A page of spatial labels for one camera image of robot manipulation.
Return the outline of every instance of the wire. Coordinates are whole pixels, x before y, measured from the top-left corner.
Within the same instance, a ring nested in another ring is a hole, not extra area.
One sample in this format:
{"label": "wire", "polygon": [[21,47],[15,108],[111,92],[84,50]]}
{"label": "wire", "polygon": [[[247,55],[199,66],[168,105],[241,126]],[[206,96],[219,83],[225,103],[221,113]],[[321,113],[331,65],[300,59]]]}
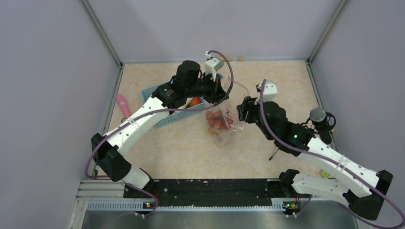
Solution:
{"label": "wire", "polygon": [[280,148],[277,148],[277,150],[273,153],[273,155],[268,159],[269,161],[271,161],[271,159],[273,159],[274,155],[276,155],[276,153],[278,152]]}
{"label": "wire", "polygon": [[309,204],[309,202],[311,201],[311,199],[312,199],[312,196],[310,196],[310,197],[308,198],[308,200],[305,202],[304,206],[302,206],[301,210],[300,210],[299,212],[297,212],[297,213],[295,214],[295,216],[299,216],[299,215],[304,211],[304,209],[308,206],[308,204]]}
{"label": "wire", "polygon": [[[150,197],[152,197],[152,198],[154,199],[154,201],[155,201],[155,203],[156,203],[155,206],[154,206],[154,208],[152,209],[152,211],[151,211],[150,213],[144,215],[144,217],[148,217],[148,216],[154,214],[155,211],[156,211],[156,209],[157,209],[158,206],[159,206],[159,201],[158,201],[158,199],[157,199],[154,195],[152,195],[151,193],[149,193],[149,192],[147,192],[147,191],[145,191],[145,190],[143,190],[143,189],[140,189],[140,188],[138,188],[138,187],[136,187],[136,186],[134,186],[134,185],[132,185],[132,184],[129,184],[129,183],[126,183],[126,184],[127,184],[129,187],[131,187],[131,188],[133,188],[133,189],[135,189],[135,190],[137,190],[137,191],[139,191],[139,192],[142,192],[142,193],[144,193],[144,194],[146,194],[146,195],[148,195],[148,196],[150,196]],[[120,217],[126,216],[126,215],[135,215],[135,216],[137,216],[138,213],[137,213],[137,212],[124,212],[124,213],[122,213],[122,214],[119,214],[119,215],[115,216],[114,218],[112,218],[111,220],[109,220],[108,222],[106,222],[106,223],[101,227],[101,229],[106,228],[108,225],[110,225],[110,224],[111,224],[113,221],[115,221],[117,218],[120,218]]]}
{"label": "wire", "polygon": [[[262,88],[264,88],[266,85],[266,80],[263,80],[262,82]],[[401,211],[401,209],[390,199],[388,198],[386,195],[384,195],[382,192],[380,192],[379,190],[377,190],[376,188],[374,188],[373,186],[371,186],[369,183],[367,183],[365,180],[363,180],[360,176],[358,176],[357,174],[355,174],[353,171],[351,171],[350,169],[346,168],[345,166],[341,165],[340,163],[338,163],[337,161],[334,161],[328,157],[325,157],[323,155],[319,155],[310,151],[306,151],[303,149],[298,149],[295,148],[293,146],[288,145],[287,143],[283,142],[279,137],[277,137],[274,132],[271,130],[271,128],[269,127],[267,120],[266,120],[266,116],[265,116],[265,112],[264,112],[264,108],[263,108],[263,91],[264,90],[260,90],[260,101],[259,101],[259,105],[260,105],[260,114],[262,116],[262,120],[264,121],[264,125],[266,126],[267,131],[271,134],[271,136],[274,138],[275,141],[278,141],[280,144],[282,144],[283,146],[287,147],[288,149],[297,151],[299,153],[303,153],[303,154],[308,154],[311,156],[316,156],[319,157],[321,159],[324,159],[326,161],[329,161],[331,163],[333,163],[334,165],[339,166],[340,168],[344,169],[347,173],[349,173],[350,175],[352,175],[354,178],[356,178],[357,180],[359,180],[360,182],[362,182],[364,185],[366,185],[369,189],[371,189],[373,192],[375,192],[377,195],[381,196],[385,201],[387,201],[391,206],[393,206],[393,208],[399,213],[399,215],[402,217],[402,222],[394,227],[382,227],[382,226],[378,226],[375,224],[372,224],[370,222],[368,222],[367,220],[363,219],[362,217],[356,215],[354,212],[352,212],[350,209],[348,209],[346,206],[342,205],[350,214],[352,214],[353,216],[355,216],[358,220],[360,220],[361,222],[368,224],[372,227],[378,228],[378,229],[397,229],[397,228],[402,228],[403,226],[405,226],[405,215],[404,213]]]}
{"label": "wire", "polygon": [[232,90],[232,88],[233,88],[233,86],[234,86],[234,72],[233,72],[232,67],[231,67],[231,64],[229,63],[229,61],[228,61],[228,59],[226,58],[226,56],[224,56],[222,53],[220,53],[220,52],[218,52],[218,51],[215,51],[215,50],[210,50],[210,51],[208,51],[208,54],[210,54],[210,53],[216,53],[216,54],[220,55],[220,56],[225,60],[226,64],[228,65],[229,72],[231,73],[231,83],[229,84],[228,91],[226,91],[225,95],[222,97],[222,99],[221,99],[219,102],[217,102],[217,103],[215,103],[215,104],[213,105],[213,107],[214,107],[214,106],[218,106],[220,103],[222,103],[223,101],[225,101],[225,99],[227,99],[227,97],[228,97],[229,94],[231,93],[231,90]]}
{"label": "wire", "polygon": [[249,89],[248,89],[245,85],[241,84],[240,82],[238,82],[238,81],[236,81],[236,80],[234,80],[234,84],[243,87],[244,90],[246,91],[247,96],[250,96]]}

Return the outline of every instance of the blue plastic basket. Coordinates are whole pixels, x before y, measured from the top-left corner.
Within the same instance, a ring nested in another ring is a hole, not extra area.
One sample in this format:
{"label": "blue plastic basket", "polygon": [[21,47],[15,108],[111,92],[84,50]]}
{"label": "blue plastic basket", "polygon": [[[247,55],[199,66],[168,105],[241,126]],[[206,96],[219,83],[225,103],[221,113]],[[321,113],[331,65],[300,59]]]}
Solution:
{"label": "blue plastic basket", "polygon": [[[145,102],[150,95],[152,95],[152,92],[154,92],[156,90],[156,88],[158,88],[158,86],[162,85],[164,83],[160,83],[158,85],[155,85],[153,87],[144,89],[140,92],[140,96],[142,98],[142,100]],[[195,109],[195,108],[203,108],[205,106],[205,100],[201,97],[201,103],[195,106],[192,106],[188,109]],[[162,127],[164,125],[170,124],[172,122],[176,122],[177,120],[183,119],[185,117],[188,117],[190,115],[196,114],[199,111],[195,111],[195,112],[185,112],[185,111],[180,111],[180,112],[175,112],[173,114],[171,114],[170,116],[160,120],[158,123],[155,124],[155,127],[159,128]]]}

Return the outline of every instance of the small food item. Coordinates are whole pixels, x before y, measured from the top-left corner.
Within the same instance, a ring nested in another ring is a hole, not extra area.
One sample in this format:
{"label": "small food item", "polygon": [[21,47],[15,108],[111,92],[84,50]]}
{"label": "small food item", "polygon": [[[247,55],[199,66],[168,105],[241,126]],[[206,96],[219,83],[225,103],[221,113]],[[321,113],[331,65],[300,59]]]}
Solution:
{"label": "small food item", "polygon": [[214,125],[214,120],[213,119],[207,119],[208,125],[213,126]]}
{"label": "small food item", "polygon": [[222,111],[221,110],[214,112],[214,114],[213,114],[214,119],[219,119],[220,117],[222,117]]}
{"label": "small food item", "polygon": [[222,128],[222,122],[219,121],[219,120],[215,120],[215,121],[214,121],[214,124],[213,124],[213,127],[214,127],[215,129],[217,129],[217,130],[221,129],[221,128]]}
{"label": "small food item", "polygon": [[222,122],[222,128],[225,130],[229,130],[229,127],[226,125],[226,122]]}
{"label": "small food item", "polygon": [[210,126],[208,128],[208,133],[211,134],[211,135],[216,134],[216,129],[213,126]]}
{"label": "small food item", "polygon": [[205,112],[205,118],[206,118],[207,120],[213,119],[213,112],[212,112],[212,111],[207,111],[207,112]]}
{"label": "small food item", "polygon": [[226,118],[226,122],[227,122],[229,125],[232,125],[232,124],[234,123],[234,120],[233,120],[232,118],[227,117],[227,118]]}
{"label": "small food item", "polygon": [[232,61],[232,57],[227,56],[226,58],[228,59],[228,61],[229,61],[229,62],[231,62],[231,61]]}
{"label": "small food item", "polygon": [[192,107],[192,106],[196,106],[196,105],[198,105],[198,104],[200,104],[200,103],[201,103],[200,98],[194,97],[194,98],[191,99],[191,101],[189,102],[188,106],[189,106],[189,107]]}

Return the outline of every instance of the beige tabletop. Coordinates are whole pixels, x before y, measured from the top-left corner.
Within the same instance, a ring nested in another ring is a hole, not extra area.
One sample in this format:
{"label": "beige tabletop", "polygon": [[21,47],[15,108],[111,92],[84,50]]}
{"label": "beige tabletop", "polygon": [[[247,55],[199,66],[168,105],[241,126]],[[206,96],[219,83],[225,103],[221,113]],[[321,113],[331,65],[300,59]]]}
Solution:
{"label": "beige tabletop", "polygon": [[[118,93],[125,96],[131,112],[143,104],[141,90],[168,81],[179,64],[126,64]],[[252,97],[259,96],[256,84],[272,80],[278,90],[274,101],[287,111],[289,121],[306,121],[310,110],[318,106],[304,61],[231,62],[231,66],[235,80],[245,85]],[[226,65],[220,73],[229,76]],[[122,118],[116,104],[110,130]],[[153,178],[276,178],[289,168],[320,175],[318,167],[282,151],[269,161],[274,151],[274,142],[267,141],[255,124],[245,124],[230,144],[219,148],[207,132],[204,112],[200,112],[151,128],[125,158]]]}

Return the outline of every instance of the plastic bag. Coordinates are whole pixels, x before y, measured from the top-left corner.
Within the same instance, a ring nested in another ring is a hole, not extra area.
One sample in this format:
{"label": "plastic bag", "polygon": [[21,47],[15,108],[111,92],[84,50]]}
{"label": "plastic bag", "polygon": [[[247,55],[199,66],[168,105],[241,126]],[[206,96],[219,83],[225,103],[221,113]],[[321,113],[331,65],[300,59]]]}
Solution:
{"label": "plastic bag", "polygon": [[[228,90],[229,84],[230,78],[225,80],[223,86],[225,91]],[[249,96],[247,88],[234,81],[229,99],[205,112],[208,133],[218,147],[223,147],[232,142],[234,135],[243,130],[243,123],[239,121],[236,106],[243,101],[245,96]]]}

